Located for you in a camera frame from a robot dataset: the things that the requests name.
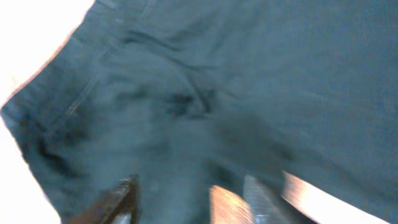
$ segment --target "denim fabric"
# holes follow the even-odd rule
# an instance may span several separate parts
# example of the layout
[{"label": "denim fabric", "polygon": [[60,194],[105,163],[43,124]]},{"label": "denim fabric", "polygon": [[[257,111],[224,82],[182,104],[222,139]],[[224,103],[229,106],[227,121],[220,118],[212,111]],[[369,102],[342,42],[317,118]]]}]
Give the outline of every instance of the denim fabric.
[{"label": "denim fabric", "polygon": [[396,223],[397,37],[396,1],[97,0],[1,113],[64,220],[139,174],[143,223],[208,223],[286,170]]}]

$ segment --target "blurry object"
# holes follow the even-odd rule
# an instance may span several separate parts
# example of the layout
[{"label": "blurry object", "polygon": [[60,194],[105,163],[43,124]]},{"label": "blurry object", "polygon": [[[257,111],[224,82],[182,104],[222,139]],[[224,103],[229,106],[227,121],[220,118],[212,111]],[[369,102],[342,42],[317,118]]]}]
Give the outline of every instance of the blurry object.
[{"label": "blurry object", "polygon": [[133,224],[139,215],[139,181],[132,175],[67,224]]},{"label": "blurry object", "polygon": [[284,175],[287,183],[282,197],[298,211],[315,220],[317,223],[388,223],[322,191],[292,174],[285,172]]},{"label": "blurry object", "polygon": [[251,208],[254,224],[294,223],[278,203],[277,197],[256,178],[245,177],[243,197]]},{"label": "blurry object", "polygon": [[210,189],[211,224],[252,224],[249,205],[219,186]]}]

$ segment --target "dark denim pants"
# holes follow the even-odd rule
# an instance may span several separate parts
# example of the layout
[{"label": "dark denim pants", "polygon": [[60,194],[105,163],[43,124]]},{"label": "dark denim pants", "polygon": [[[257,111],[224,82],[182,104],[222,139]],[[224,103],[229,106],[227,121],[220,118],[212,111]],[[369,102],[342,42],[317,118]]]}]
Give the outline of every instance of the dark denim pants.
[{"label": "dark denim pants", "polygon": [[397,10],[97,0],[1,113],[63,219],[139,174],[143,223],[208,223],[213,184],[286,170],[398,222]]}]

